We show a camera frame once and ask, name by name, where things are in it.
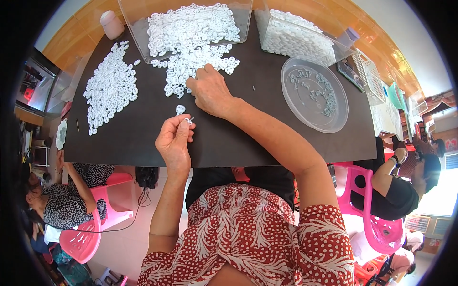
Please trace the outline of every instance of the hand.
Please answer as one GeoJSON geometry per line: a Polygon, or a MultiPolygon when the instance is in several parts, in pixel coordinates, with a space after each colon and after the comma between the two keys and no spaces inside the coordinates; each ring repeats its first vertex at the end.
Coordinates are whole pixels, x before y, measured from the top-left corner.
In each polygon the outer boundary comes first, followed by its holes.
{"type": "Polygon", "coordinates": [[[57,151],[57,158],[56,158],[57,171],[62,172],[63,167],[64,167],[64,150],[59,150],[57,151]]]}
{"type": "Polygon", "coordinates": [[[398,148],[394,150],[394,155],[398,157],[399,164],[404,163],[404,161],[407,159],[407,155],[409,152],[405,148],[398,148]]]}
{"type": "Polygon", "coordinates": [[[154,143],[165,161],[169,177],[187,178],[191,169],[191,157],[189,157],[187,143],[192,142],[193,129],[196,124],[189,125],[185,118],[191,118],[191,116],[183,114],[164,121],[161,132],[154,143]]]}
{"type": "Polygon", "coordinates": [[[196,97],[196,105],[206,113],[225,118],[230,112],[235,97],[233,97],[224,82],[224,77],[211,64],[196,70],[196,79],[186,80],[186,86],[196,97]]]}

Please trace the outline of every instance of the dark table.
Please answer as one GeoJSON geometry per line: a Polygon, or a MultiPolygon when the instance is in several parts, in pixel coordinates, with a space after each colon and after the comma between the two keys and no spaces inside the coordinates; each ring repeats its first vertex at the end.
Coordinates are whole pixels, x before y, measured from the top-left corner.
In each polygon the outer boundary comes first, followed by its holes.
{"type": "MultiPolygon", "coordinates": [[[[124,56],[127,64],[141,59],[128,29],[120,41],[129,40],[124,56]]],[[[196,123],[194,142],[188,144],[193,167],[268,166],[278,165],[262,146],[231,123],[200,110],[194,97],[185,93],[181,99],[164,94],[166,69],[153,68],[143,60],[134,67],[137,71],[138,99],[108,124],[89,136],[86,98],[82,96],[94,69],[110,52],[115,41],[106,36],[98,43],[76,89],[68,119],[65,141],[65,160],[69,162],[159,166],[165,163],[154,146],[165,119],[176,115],[178,104],[196,123]]],[[[235,44],[229,55],[240,60],[232,75],[224,71],[226,84],[235,97],[241,97],[254,107],[289,125],[323,156],[326,162],[365,160],[376,157],[374,127],[367,96],[340,75],[336,65],[330,67],[342,83],[349,103],[346,125],[333,134],[316,131],[303,124],[289,109],[281,88],[280,73],[287,56],[265,53],[260,48],[256,20],[251,17],[249,37],[245,43],[235,44]]]]}

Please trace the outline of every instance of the pile of white plastic parts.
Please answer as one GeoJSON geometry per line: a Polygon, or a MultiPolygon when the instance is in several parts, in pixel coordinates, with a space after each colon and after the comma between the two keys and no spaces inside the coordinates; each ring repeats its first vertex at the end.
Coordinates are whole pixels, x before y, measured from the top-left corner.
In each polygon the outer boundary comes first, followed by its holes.
{"type": "Polygon", "coordinates": [[[191,93],[186,80],[190,76],[195,78],[196,70],[205,64],[212,64],[216,70],[224,70],[228,75],[234,72],[240,61],[234,57],[223,58],[232,45],[210,46],[210,43],[223,39],[240,42],[240,29],[232,14],[226,4],[198,6],[193,3],[165,14],[153,13],[147,19],[150,56],[172,53],[166,61],[151,61],[153,67],[167,68],[166,96],[176,94],[181,98],[185,90],[191,93]]]}
{"type": "Polygon", "coordinates": [[[89,135],[97,134],[97,129],[108,123],[116,112],[121,112],[129,102],[138,98],[135,82],[136,71],[127,65],[123,57],[129,48],[129,41],[115,43],[104,61],[94,70],[94,76],[87,81],[83,96],[87,98],[87,123],[89,135]]]}
{"type": "Polygon", "coordinates": [[[309,61],[326,67],[336,62],[334,43],[319,35],[323,31],[312,22],[275,9],[270,9],[270,14],[272,17],[265,11],[255,11],[263,50],[290,57],[305,55],[309,61]]]}

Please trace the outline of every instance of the red patterned blouse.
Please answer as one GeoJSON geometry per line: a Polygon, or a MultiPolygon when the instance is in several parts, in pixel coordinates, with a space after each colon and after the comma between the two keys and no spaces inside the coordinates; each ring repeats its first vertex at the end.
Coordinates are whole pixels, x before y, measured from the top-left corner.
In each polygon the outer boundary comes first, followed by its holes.
{"type": "Polygon", "coordinates": [[[189,209],[170,253],[143,260],[138,285],[206,285],[225,264],[255,285],[352,285],[353,253],[340,211],[313,205],[300,214],[261,188],[208,189],[189,209]]]}

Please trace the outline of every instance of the smartphone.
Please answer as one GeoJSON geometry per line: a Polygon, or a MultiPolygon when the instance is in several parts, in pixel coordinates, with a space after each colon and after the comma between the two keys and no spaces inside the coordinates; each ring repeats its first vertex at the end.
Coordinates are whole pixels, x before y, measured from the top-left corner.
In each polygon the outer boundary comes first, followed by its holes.
{"type": "Polygon", "coordinates": [[[363,81],[360,76],[353,70],[353,68],[347,63],[346,59],[343,59],[337,63],[337,71],[345,76],[351,83],[353,83],[361,92],[365,92],[363,81]]]}

